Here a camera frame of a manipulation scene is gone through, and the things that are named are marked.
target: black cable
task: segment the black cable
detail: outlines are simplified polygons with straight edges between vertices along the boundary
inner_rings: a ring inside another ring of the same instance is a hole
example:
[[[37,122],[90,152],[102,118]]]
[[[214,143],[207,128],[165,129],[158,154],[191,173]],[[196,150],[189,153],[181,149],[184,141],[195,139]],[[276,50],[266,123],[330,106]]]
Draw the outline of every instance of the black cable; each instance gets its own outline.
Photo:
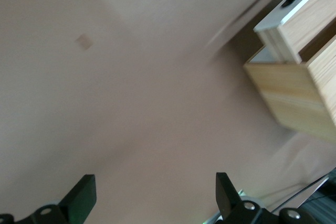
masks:
[[[320,197],[317,197],[317,198],[314,198],[314,199],[310,199],[310,200],[307,200],[306,202],[302,203],[302,206],[311,202],[311,201],[317,200],[317,199],[326,198],[326,197],[335,197],[335,196],[336,196],[336,194],[332,194],[332,195],[324,195],[324,196],[320,196]]]
[[[290,202],[292,199],[294,199],[295,197],[297,197],[298,195],[300,195],[302,192],[304,192],[305,190],[307,190],[308,188],[312,187],[313,185],[315,185],[317,182],[319,182],[320,180],[322,180],[323,178],[325,178],[329,173],[323,175],[322,177],[318,178],[317,180],[313,181],[312,183],[310,183],[308,186],[304,187],[303,189],[299,190],[296,194],[294,194],[293,196],[291,196],[289,199],[285,200],[283,203],[281,203],[278,207],[276,207],[275,209],[273,209],[273,211],[271,212],[272,214],[278,210],[279,208],[281,208],[282,206],[284,206],[285,204],[287,204],[288,202]]]

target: drawer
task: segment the drawer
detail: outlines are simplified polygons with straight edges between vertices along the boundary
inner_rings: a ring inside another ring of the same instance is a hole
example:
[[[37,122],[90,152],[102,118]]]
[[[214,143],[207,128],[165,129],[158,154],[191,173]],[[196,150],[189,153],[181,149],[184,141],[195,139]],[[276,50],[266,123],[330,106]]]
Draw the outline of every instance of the drawer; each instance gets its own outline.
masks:
[[[323,39],[327,32],[328,39],[335,35],[336,0],[295,0],[285,6],[287,1],[283,0],[254,30],[277,62],[308,61],[312,56],[307,51],[317,38]]]
[[[264,47],[244,68],[280,124],[336,143],[336,36],[317,45],[300,64]]]

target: screw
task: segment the screw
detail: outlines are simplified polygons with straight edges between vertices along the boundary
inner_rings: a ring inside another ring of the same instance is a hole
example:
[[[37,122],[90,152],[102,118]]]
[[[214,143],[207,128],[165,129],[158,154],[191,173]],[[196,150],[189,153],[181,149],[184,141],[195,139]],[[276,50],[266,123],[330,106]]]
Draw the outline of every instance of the screw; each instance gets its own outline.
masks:
[[[46,214],[48,214],[48,213],[50,213],[51,212],[51,208],[45,208],[45,209],[43,209],[41,212],[40,212],[40,214],[41,215],[46,215]]]
[[[253,205],[251,202],[245,202],[245,203],[244,203],[244,207],[245,207],[246,209],[248,209],[248,210],[254,210],[254,209],[256,209],[256,206]]]
[[[299,215],[299,213],[296,212],[296,211],[294,211],[294,210],[288,210],[287,214],[288,214],[289,217],[291,217],[293,219],[297,219],[298,220],[298,219],[301,218],[301,216]]]

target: black clamp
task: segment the black clamp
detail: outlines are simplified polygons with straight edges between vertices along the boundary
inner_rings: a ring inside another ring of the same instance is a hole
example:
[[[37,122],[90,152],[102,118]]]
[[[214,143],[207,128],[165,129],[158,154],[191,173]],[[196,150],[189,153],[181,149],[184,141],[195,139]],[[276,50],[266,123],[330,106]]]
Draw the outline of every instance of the black clamp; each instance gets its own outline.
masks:
[[[12,215],[2,214],[0,224],[83,224],[96,200],[95,177],[84,175],[59,204],[43,206],[17,222]]]
[[[216,201],[223,220],[216,224],[318,224],[307,212],[283,208],[279,216],[249,200],[241,200],[226,173],[216,174]]]

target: wooden drawer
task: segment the wooden drawer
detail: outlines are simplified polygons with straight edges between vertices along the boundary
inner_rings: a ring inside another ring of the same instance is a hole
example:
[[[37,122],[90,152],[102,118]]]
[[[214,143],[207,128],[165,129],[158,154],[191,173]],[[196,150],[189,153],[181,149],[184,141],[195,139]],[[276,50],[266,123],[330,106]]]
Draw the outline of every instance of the wooden drawer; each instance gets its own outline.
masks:
[[[254,30],[277,62],[308,61],[307,48],[335,24],[336,0],[295,0],[283,7],[286,1],[283,0]]]
[[[280,124],[336,143],[336,36],[306,62],[278,63],[264,47],[244,68]]]

